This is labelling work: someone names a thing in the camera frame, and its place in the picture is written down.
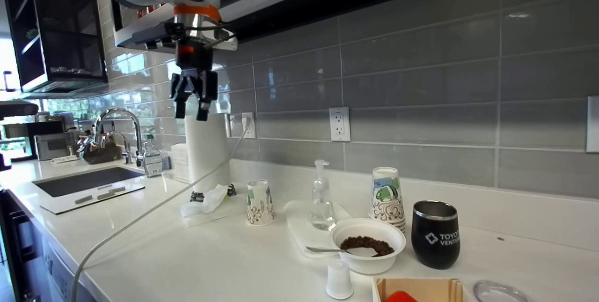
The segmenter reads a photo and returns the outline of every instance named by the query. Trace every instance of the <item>spoon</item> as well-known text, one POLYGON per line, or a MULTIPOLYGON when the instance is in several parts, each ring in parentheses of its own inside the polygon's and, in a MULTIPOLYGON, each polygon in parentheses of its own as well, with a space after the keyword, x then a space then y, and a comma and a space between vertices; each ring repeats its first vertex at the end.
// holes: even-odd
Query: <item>spoon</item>
POLYGON ((372 258, 372 257, 374 257, 374 255, 377 255, 377 252, 374 249, 366 248, 366 247, 356 247, 356 248, 350 248, 350 249, 334 249, 334 248, 318 248, 318 247, 306 246, 306 249, 309 251, 314 251, 314 253, 328 253, 328 252, 339 253, 340 251, 342 251, 343 253, 350 253, 352 255, 357 255, 358 257, 366 257, 366 258, 372 258))

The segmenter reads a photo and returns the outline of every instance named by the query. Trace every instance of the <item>cardboard box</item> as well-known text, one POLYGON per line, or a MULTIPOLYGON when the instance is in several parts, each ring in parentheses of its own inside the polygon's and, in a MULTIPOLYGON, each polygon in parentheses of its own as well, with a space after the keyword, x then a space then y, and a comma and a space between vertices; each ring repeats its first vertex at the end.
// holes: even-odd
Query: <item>cardboard box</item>
POLYGON ((418 302, 473 302, 458 279, 374 279, 373 301, 385 302, 396 291, 405 291, 418 302))

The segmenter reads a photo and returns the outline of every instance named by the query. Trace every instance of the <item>coffee maker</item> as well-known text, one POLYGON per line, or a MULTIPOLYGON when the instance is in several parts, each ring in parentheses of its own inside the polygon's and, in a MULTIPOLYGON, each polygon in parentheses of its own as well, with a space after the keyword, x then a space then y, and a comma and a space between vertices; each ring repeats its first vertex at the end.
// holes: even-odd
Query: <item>coffee maker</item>
MULTIPOLYGON (((36 104, 25 101, 0 101, 0 120, 4 120, 4 117, 35 115, 38 110, 36 104)), ((0 153, 0 171, 10 168, 10 163, 4 161, 4 156, 0 153)))

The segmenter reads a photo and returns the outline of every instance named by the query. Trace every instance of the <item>dishwasher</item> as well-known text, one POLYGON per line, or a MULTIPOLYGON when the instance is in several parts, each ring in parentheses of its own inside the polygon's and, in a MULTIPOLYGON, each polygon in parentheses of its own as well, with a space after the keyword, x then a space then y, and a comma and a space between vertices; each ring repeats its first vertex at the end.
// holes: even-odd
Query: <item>dishwasher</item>
MULTIPOLYGON (((45 239, 43 240, 43 253, 46 268, 45 274, 49 286, 49 296, 47 296, 46 300, 51 302, 69 302, 73 284, 73 273, 62 262, 62 259, 60 259, 56 251, 45 239)), ((81 283, 77 287, 77 302, 96 302, 81 283)))

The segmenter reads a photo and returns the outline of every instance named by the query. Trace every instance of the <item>white bowl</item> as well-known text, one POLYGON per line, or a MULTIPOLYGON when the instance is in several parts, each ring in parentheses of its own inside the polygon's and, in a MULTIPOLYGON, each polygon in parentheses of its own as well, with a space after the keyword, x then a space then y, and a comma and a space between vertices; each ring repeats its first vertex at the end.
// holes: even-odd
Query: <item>white bowl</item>
POLYGON ((370 236, 376 240, 387 242, 395 250, 383 257, 360 257, 343 251, 339 257, 354 272, 360 274, 379 274, 385 272, 395 263, 397 255, 406 247, 406 236, 392 225, 374 219, 348 219, 340 221, 329 233, 331 246, 340 247, 350 236, 370 236))

